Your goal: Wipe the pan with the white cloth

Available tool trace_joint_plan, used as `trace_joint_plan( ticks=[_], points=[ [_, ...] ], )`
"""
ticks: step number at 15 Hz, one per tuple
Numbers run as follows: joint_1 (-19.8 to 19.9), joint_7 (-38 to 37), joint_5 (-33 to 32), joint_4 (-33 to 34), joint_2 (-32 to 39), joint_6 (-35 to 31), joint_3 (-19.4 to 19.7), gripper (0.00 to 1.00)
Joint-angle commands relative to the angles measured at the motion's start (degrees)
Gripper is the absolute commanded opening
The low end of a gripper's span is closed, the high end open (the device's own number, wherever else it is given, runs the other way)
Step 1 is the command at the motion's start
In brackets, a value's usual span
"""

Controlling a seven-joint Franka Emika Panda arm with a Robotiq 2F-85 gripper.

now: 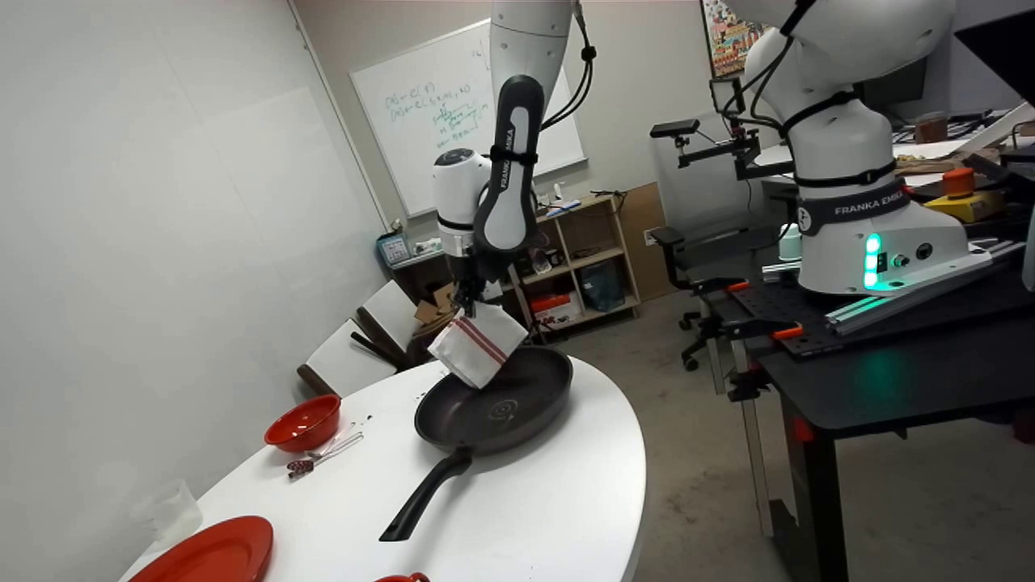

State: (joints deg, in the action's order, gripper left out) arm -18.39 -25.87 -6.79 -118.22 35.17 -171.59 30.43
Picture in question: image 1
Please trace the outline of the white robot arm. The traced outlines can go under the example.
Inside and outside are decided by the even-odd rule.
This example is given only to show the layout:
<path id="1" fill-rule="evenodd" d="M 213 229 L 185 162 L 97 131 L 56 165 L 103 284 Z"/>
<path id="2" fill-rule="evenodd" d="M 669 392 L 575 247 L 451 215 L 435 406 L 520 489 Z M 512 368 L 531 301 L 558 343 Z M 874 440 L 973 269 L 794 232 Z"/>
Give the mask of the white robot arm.
<path id="1" fill-rule="evenodd" d="M 897 173 L 894 126 L 856 87 L 934 51 L 957 0 L 728 0 L 759 35 L 748 85 L 784 135 L 799 188 L 799 284 L 825 297 L 885 294 L 876 265 L 890 250 L 927 241 L 934 265 L 967 256 L 964 229 L 908 201 Z M 548 99 L 561 77 L 578 0 L 496 0 L 488 57 L 496 129 L 481 153 L 435 162 L 435 213 L 461 269 L 461 301 L 475 310 L 487 284 L 531 240 L 535 168 Z"/>

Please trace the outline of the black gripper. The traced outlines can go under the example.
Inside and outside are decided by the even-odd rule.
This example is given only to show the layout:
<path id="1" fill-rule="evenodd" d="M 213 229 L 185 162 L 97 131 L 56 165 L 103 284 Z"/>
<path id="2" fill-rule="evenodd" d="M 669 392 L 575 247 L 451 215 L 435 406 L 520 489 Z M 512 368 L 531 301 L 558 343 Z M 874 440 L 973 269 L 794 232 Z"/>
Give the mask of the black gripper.
<path id="1" fill-rule="evenodd" d="M 512 284 L 512 251 L 475 251 L 468 250 L 457 263 L 461 308 L 472 313 L 478 303 L 501 303 Z"/>

